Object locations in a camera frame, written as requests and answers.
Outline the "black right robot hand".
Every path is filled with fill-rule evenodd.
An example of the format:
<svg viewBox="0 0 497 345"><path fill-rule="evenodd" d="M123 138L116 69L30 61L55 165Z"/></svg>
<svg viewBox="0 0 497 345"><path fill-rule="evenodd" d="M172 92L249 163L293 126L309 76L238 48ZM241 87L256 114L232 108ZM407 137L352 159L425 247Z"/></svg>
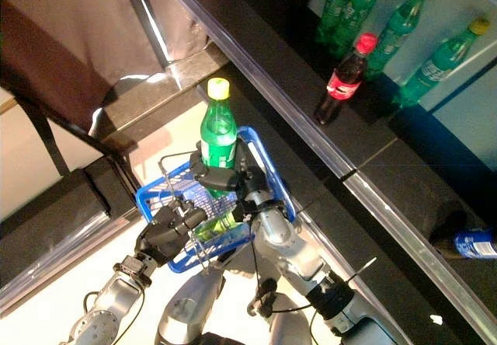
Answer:
<svg viewBox="0 0 497 345"><path fill-rule="evenodd" d="M207 166L202 162L200 150L194 151L189 158L194 179L206 189L236 192L237 206L232 211L236 223L265 210L276 208L283 211L284 202L269 193L266 175L256 163L248 144L241 138L236 143L233 169Z"/></svg>

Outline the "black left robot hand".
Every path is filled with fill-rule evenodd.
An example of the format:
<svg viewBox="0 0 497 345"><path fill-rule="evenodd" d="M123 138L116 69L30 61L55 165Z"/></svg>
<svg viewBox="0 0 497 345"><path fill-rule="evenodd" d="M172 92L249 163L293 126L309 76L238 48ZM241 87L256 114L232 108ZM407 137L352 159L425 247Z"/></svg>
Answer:
<svg viewBox="0 0 497 345"><path fill-rule="evenodd" d="M135 256L150 257L158 267L173 260L189 240L188 233L207 220L204 209L191 200L173 200L161 207L137 237Z"/></svg>

